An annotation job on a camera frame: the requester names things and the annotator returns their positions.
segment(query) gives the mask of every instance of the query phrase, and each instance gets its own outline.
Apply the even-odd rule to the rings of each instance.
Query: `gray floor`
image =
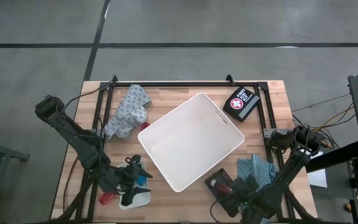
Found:
[[[0,0],[0,43],[92,43],[103,0]],[[101,42],[358,42],[358,0],[112,0]],[[0,144],[30,152],[13,161],[0,191],[0,222],[46,220],[67,144],[36,118],[47,95],[80,92],[91,49],[0,49]],[[284,80],[291,108],[348,93],[358,48],[99,49],[91,80]],[[295,113],[311,125],[346,109],[350,98]],[[75,103],[68,108],[75,114]],[[352,120],[330,129],[339,144],[358,140]],[[321,218],[348,222],[344,199],[313,189]]]

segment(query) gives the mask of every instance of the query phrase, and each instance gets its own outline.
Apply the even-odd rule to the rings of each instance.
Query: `light blue cloth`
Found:
[[[276,174],[276,167],[273,164],[261,159],[258,155],[252,155],[252,159],[239,159],[237,161],[237,176],[243,181],[247,181],[247,178],[252,175],[259,184],[257,190],[260,190],[263,186],[270,184]],[[266,224],[268,222],[269,220],[266,218],[261,221],[262,224]]]

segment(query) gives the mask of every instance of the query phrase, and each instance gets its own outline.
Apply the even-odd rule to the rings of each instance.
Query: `white paper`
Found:
[[[312,156],[315,158],[323,155],[323,152],[319,151],[317,155]],[[326,178],[326,169],[317,170],[311,173],[308,173],[309,184],[317,187],[327,187],[327,178]]]

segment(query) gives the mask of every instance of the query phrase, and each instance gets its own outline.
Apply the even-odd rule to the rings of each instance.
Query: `black floor line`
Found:
[[[175,49],[175,48],[335,48],[358,47],[354,43],[100,43],[101,49]]]
[[[89,60],[88,63],[86,64],[86,70],[83,79],[84,81],[89,81],[91,79],[93,64],[96,58],[96,53],[98,52],[98,45],[100,42],[100,38],[102,36],[104,22],[106,22],[107,10],[109,9],[109,5],[110,5],[110,0],[105,0],[102,8],[102,13],[100,15],[98,29],[96,30],[96,35],[94,37],[91,54],[89,55]]]
[[[56,44],[0,44],[0,48],[91,48],[93,44],[87,44],[87,43],[56,43]]]

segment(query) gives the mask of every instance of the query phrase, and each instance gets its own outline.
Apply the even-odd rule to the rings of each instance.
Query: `small black box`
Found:
[[[223,110],[233,118],[243,122],[258,105],[260,98],[255,93],[240,86],[225,102]]]

